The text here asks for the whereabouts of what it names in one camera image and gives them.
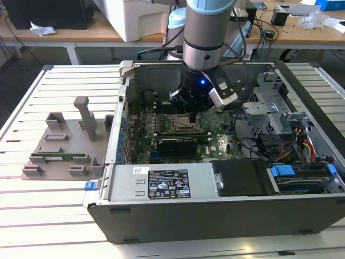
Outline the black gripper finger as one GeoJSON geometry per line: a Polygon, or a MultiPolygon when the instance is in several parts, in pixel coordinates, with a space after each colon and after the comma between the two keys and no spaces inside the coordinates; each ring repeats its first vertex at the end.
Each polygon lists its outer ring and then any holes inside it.
{"type": "Polygon", "coordinates": [[[187,113],[190,122],[196,121],[196,101],[188,91],[172,91],[169,93],[169,101],[179,111],[187,113]]]}
{"type": "Polygon", "coordinates": [[[214,106],[214,103],[209,94],[200,94],[197,100],[197,111],[204,112],[214,106]]]}

